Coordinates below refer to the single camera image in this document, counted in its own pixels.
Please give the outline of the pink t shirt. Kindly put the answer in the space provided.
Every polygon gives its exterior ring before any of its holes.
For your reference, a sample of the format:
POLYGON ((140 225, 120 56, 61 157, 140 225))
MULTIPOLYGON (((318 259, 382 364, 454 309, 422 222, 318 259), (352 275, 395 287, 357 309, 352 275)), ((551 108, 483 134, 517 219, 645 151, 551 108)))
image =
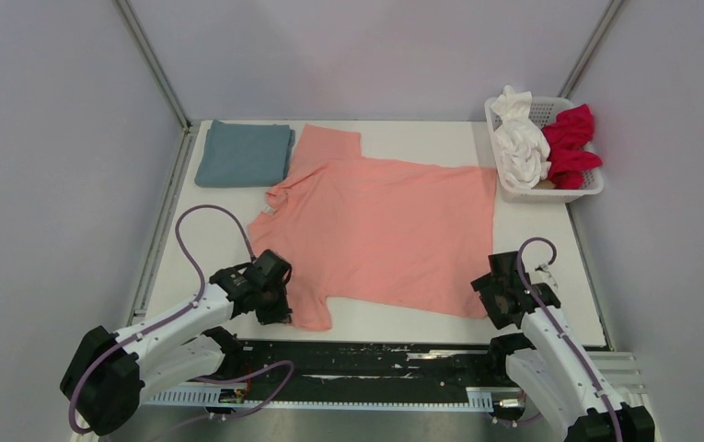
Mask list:
POLYGON ((306 126, 249 224, 256 251, 293 267, 293 325, 329 330, 332 297, 484 318, 471 284, 490 269, 496 172, 369 158, 360 142, 306 126))

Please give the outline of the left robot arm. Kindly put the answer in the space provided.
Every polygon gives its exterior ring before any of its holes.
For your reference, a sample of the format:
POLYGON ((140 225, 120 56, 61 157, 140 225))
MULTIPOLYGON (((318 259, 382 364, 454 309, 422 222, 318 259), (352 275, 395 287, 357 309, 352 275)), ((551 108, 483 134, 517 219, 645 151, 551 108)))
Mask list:
POLYGON ((106 436, 147 400, 200 378, 230 381, 243 344, 224 323, 248 313, 262 325, 287 323, 292 266, 272 250, 202 277, 197 294, 149 320, 88 331, 60 382, 72 429, 106 436))

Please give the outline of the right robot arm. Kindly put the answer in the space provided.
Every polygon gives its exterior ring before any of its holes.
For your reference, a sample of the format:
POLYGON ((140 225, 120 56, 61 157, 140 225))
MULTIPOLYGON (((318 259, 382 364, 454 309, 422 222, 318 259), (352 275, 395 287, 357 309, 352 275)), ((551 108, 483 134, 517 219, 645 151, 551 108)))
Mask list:
POLYGON ((490 341, 490 378, 518 387, 562 441, 653 441, 649 411, 630 404, 573 339, 554 290, 531 281, 517 251, 488 261, 471 286, 498 330, 517 329, 490 341))

